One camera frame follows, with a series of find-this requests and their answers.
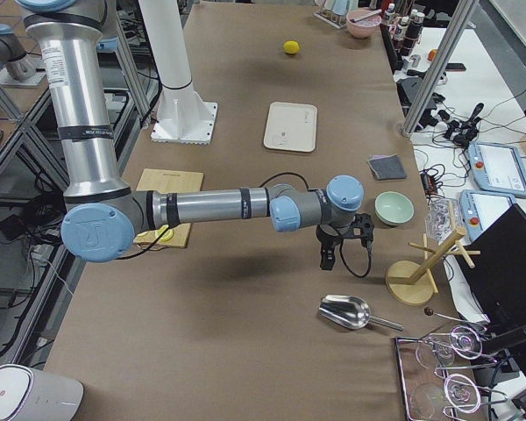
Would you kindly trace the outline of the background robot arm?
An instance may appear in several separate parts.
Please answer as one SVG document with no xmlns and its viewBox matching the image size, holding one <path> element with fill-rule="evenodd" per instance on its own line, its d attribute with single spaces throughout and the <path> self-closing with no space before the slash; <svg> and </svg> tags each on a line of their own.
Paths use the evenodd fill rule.
<svg viewBox="0 0 526 421">
<path fill-rule="evenodd" d="M 43 60 L 27 53 L 14 31 L 0 24 L 0 84 L 33 89 L 45 76 Z"/>
</svg>

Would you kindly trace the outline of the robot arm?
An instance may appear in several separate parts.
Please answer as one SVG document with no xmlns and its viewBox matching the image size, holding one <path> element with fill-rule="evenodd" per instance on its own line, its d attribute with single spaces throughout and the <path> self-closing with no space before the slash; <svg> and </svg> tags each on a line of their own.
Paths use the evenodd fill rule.
<svg viewBox="0 0 526 421">
<path fill-rule="evenodd" d="M 117 167 L 114 134 L 103 96 L 96 49 L 113 37 L 111 1 L 23 1 L 27 33 L 40 46 L 68 168 L 67 214 L 61 238 L 75 256 L 91 262 L 126 259 L 135 237 L 194 222 L 270 218 L 275 230 L 313 226 L 320 266 L 329 270 L 346 239 L 373 242 L 373 224 L 359 212 L 364 189 L 349 175 L 324 189 L 290 185 L 193 193 L 134 191 Z"/>
</svg>

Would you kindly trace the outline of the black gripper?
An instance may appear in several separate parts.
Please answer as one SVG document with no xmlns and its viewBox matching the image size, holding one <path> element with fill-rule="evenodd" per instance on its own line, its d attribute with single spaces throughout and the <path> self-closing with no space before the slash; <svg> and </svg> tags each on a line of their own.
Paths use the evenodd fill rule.
<svg viewBox="0 0 526 421">
<path fill-rule="evenodd" d="M 318 225 L 316 237 L 320 243 L 322 270 L 332 270 L 335 265 L 335 248 L 340 246 L 344 239 L 353 238 L 352 223 L 342 226 Z"/>
</svg>

